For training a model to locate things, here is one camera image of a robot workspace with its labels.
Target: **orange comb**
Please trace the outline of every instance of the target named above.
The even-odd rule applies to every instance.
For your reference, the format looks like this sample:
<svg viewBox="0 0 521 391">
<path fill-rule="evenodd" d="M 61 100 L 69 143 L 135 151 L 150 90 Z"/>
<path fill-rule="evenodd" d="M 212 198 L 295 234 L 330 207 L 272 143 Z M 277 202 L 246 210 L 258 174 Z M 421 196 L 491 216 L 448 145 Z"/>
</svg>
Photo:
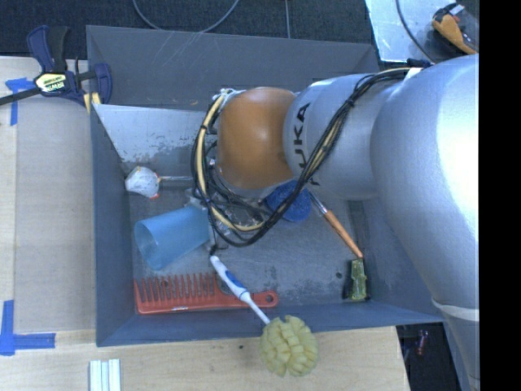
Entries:
<svg viewBox="0 0 521 391">
<path fill-rule="evenodd" d="M 140 314 L 172 313 L 175 311 L 242 309 L 248 305 L 232 294 L 225 294 L 217 285 L 216 274 L 174 275 L 134 280 L 134 298 Z M 260 308 L 275 307 L 275 291 L 252 293 Z"/>
</svg>

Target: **yellow scrubber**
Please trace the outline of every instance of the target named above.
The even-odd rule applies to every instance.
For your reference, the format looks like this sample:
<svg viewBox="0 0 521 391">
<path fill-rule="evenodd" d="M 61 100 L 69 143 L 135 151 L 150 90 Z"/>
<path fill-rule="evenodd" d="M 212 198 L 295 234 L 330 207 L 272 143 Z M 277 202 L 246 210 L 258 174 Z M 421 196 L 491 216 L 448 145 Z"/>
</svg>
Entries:
<svg viewBox="0 0 521 391">
<path fill-rule="evenodd" d="M 264 327 L 260 337 L 260 357 L 271 372 L 285 376 L 309 374 L 317 366 L 317 339 L 298 317 L 279 317 Z"/>
<path fill-rule="evenodd" d="M 249 291 L 244 287 L 221 260 L 212 255 L 210 262 L 226 282 L 235 296 L 247 303 L 266 324 L 260 337 L 260 357 L 268 369 L 280 376 L 286 371 L 294 376 L 309 374 L 317 365 L 317 339 L 306 324 L 295 316 L 286 316 L 286 322 L 279 317 L 269 320 L 257 304 L 252 300 Z"/>
</svg>

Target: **black carpet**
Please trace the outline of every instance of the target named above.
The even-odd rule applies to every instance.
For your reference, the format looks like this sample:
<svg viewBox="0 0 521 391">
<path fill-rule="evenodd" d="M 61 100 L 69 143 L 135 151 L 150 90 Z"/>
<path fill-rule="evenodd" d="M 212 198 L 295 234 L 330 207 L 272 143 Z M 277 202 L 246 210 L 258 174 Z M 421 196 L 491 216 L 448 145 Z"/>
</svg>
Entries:
<svg viewBox="0 0 521 391">
<path fill-rule="evenodd" d="M 162 29 L 200 31 L 217 22 L 234 0 L 136 0 L 142 13 Z M 479 0 L 457 0 L 479 19 Z M 291 37 L 373 43 L 365 0 L 289 0 Z M 214 33 L 286 37 L 284 0 L 240 0 Z M 87 59 L 87 24 L 148 28 L 132 0 L 0 0 L 0 55 L 28 55 L 27 34 L 42 24 L 71 30 L 67 59 Z M 418 333 L 430 332 L 423 356 Z M 398 327 L 412 391 L 459 391 L 441 325 Z"/>
</svg>

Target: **green object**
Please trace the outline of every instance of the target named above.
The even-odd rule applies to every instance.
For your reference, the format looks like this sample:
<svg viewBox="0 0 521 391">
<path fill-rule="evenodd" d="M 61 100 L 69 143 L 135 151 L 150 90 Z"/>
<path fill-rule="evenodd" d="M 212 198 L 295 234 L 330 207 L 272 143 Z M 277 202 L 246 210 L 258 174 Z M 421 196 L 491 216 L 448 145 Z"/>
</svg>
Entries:
<svg viewBox="0 0 521 391">
<path fill-rule="evenodd" d="M 364 271 L 364 260 L 354 259 L 351 261 L 351 291 L 349 298 L 354 301 L 365 300 L 367 297 L 366 272 Z"/>
</svg>

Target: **blue plastic cup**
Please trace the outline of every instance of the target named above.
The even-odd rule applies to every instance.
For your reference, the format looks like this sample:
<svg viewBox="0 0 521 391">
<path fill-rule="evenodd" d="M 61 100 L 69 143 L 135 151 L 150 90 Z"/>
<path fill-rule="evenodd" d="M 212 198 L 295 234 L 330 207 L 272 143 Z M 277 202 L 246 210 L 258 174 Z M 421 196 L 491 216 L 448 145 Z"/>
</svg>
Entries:
<svg viewBox="0 0 521 391">
<path fill-rule="evenodd" d="M 160 270 L 210 239 L 208 211 L 187 205 L 140 220 L 134 239 L 149 267 Z"/>
</svg>

